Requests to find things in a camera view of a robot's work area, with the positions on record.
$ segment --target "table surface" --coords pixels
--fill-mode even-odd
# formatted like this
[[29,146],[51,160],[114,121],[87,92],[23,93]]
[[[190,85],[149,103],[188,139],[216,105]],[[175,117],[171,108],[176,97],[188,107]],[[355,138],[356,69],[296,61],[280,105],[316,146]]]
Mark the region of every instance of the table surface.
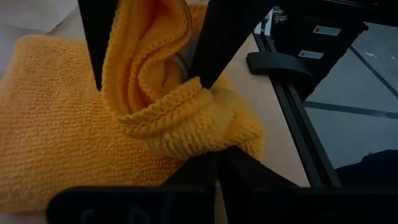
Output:
[[[251,75],[246,55],[258,52],[250,35],[227,67],[229,78],[240,94],[254,108],[266,129],[266,147],[262,163],[274,172],[302,187],[309,187],[308,179],[280,108],[277,96],[267,76]],[[215,204],[216,222],[226,223],[223,199],[218,185]],[[0,223],[45,223],[44,212],[0,214]]]

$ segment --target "folded yellow towel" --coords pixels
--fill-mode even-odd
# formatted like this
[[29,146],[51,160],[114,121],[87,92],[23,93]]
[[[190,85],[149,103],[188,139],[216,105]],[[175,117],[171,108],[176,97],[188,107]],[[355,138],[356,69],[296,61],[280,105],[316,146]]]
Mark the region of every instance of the folded yellow towel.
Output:
[[169,59],[205,10],[120,0],[101,93],[85,42],[19,40],[0,83],[0,212],[43,210],[77,185],[159,185],[189,157],[232,145],[260,158],[260,122],[226,75],[210,90],[182,83]]

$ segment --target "label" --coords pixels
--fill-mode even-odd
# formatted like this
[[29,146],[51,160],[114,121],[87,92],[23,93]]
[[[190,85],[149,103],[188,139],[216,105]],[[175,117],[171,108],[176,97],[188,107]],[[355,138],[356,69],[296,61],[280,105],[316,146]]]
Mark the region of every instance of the label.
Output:
[[337,36],[340,33],[341,29],[333,28],[333,27],[325,27],[325,26],[316,26],[313,30],[316,34],[325,34],[325,35],[332,35]]
[[198,38],[191,37],[187,44],[181,48],[172,58],[172,60],[178,65],[182,72],[185,81],[188,80],[188,71],[191,67],[193,56],[197,49]]
[[306,58],[321,59],[322,56],[323,56],[323,53],[302,50],[302,51],[300,51],[298,56],[299,57],[306,57]]

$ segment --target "towel fold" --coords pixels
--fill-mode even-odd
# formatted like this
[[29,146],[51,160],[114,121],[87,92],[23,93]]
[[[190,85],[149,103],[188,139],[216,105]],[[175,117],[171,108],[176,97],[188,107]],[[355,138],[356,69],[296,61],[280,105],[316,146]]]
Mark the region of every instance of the towel fold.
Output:
[[85,42],[19,40],[0,83],[0,212],[43,210],[77,185],[159,185],[189,157],[232,145],[260,158],[260,122],[226,74],[207,90],[171,59],[205,11],[120,0],[101,92]]

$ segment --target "yellow towel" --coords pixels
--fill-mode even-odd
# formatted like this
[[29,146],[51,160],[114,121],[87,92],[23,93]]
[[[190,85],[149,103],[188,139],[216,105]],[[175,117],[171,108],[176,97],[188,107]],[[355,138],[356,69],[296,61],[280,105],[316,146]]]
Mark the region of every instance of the yellow towel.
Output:
[[223,74],[182,83],[169,59],[205,5],[120,0],[98,92],[86,43],[28,36],[0,83],[0,212],[43,210],[77,185],[159,185],[189,157],[264,149],[260,122]]

